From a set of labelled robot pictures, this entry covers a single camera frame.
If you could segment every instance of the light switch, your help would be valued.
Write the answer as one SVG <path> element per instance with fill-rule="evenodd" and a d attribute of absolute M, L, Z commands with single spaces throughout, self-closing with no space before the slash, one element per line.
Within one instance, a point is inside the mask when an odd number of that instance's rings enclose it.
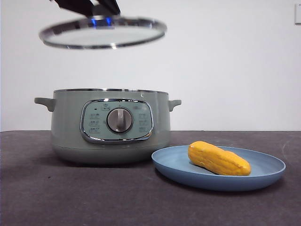
<path fill-rule="evenodd" d="M 295 24 L 301 24 L 301 3 L 296 4 L 295 8 Z"/>

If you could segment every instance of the cooker handle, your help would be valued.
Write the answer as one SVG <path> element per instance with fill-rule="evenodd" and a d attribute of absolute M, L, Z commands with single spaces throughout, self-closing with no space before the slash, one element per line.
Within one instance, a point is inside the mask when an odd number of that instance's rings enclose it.
<path fill-rule="evenodd" d="M 180 105 L 181 103 L 182 103 L 181 100 L 169 100 L 168 101 L 169 111 L 172 112 L 174 107 Z"/>
<path fill-rule="evenodd" d="M 45 105 L 50 112 L 55 110 L 55 99 L 36 97 L 34 102 L 39 105 Z"/>

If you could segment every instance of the plate rim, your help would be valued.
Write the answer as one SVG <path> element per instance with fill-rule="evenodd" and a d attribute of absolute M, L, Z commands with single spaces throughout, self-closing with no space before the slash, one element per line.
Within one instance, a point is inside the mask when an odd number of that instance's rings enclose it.
<path fill-rule="evenodd" d="M 165 165 L 162 165 L 161 163 L 157 162 L 155 159 L 154 159 L 154 155 L 163 150 L 163 149 L 170 149 L 170 148 L 174 148 L 174 147 L 188 147 L 189 145 L 176 145 L 176 146 L 170 146 L 170 147 L 165 147 L 165 148 L 161 148 L 161 149 L 158 149 L 156 150 L 155 152 L 153 152 L 153 154 L 151 155 L 151 159 L 156 163 L 156 164 L 159 164 L 163 167 L 166 167 L 166 168 L 169 168 L 169 169 L 172 169 L 172 170 L 177 170 L 177 171 L 180 171 L 180 172 L 184 172 L 184 173 L 191 173 L 191 174 L 197 174 L 197 175 L 202 175 L 202 176 L 207 176 L 207 177 L 218 177 L 218 178 L 261 178 L 261 177 L 270 177 L 270 176 L 273 176 L 273 175 L 276 175 L 276 174 L 279 174 L 279 173 L 283 173 L 286 169 L 286 164 L 284 161 L 282 161 L 281 159 L 273 156 L 273 155 L 270 155 L 270 154 L 266 154 L 266 153 L 263 153 L 263 152 L 258 152 L 258 151 L 254 151 L 254 150 L 249 150 L 249 149 L 245 149 L 245 148 L 239 148 L 239 147 L 230 147 L 230 146 L 222 146 L 222 145 L 217 145 L 217 147 L 222 147 L 222 148 L 234 148 L 234 149 L 240 149 L 240 150 L 245 150 L 245 151 L 249 151 L 249 152 L 255 152 L 255 153 L 259 153 L 259 154 L 263 154 L 263 155 L 267 155 L 269 157 L 272 157 L 278 161 L 280 161 L 282 164 L 283 164 L 283 168 L 277 172 L 274 172 L 274 173 L 269 173 L 269 174 L 264 174 L 264 175 L 261 175 L 261 176 L 234 176 L 234 175 L 218 175 L 218 174 L 206 174 L 206 173 L 200 173 L 200 172 L 191 172 L 191 171 L 186 171 L 186 170 L 181 170 L 181 169 L 175 169 L 175 168 L 172 168 L 172 167 L 169 167 L 169 166 L 165 166 Z"/>

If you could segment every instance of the gray tablecloth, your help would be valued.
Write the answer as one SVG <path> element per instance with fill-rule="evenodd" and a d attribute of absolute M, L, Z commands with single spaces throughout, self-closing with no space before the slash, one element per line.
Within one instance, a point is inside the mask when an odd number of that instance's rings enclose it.
<path fill-rule="evenodd" d="M 178 184 L 151 160 L 91 167 L 62 161 L 50 131 L 1 133 L 2 226 L 300 225 L 301 131 L 173 131 L 171 145 L 204 140 L 286 163 L 275 184 L 214 192 Z"/>

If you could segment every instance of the plate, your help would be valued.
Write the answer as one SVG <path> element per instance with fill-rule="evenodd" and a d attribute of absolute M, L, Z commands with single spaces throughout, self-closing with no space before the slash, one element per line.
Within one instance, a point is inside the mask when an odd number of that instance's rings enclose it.
<path fill-rule="evenodd" d="M 236 147 L 218 147 L 246 159 L 251 165 L 251 174 L 217 175 L 196 166 L 188 158 L 188 145 L 162 148 L 151 157 L 157 170 L 167 178 L 184 185 L 215 191 L 251 191 L 264 188 L 279 180 L 285 171 L 285 163 L 272 155 Z"/>

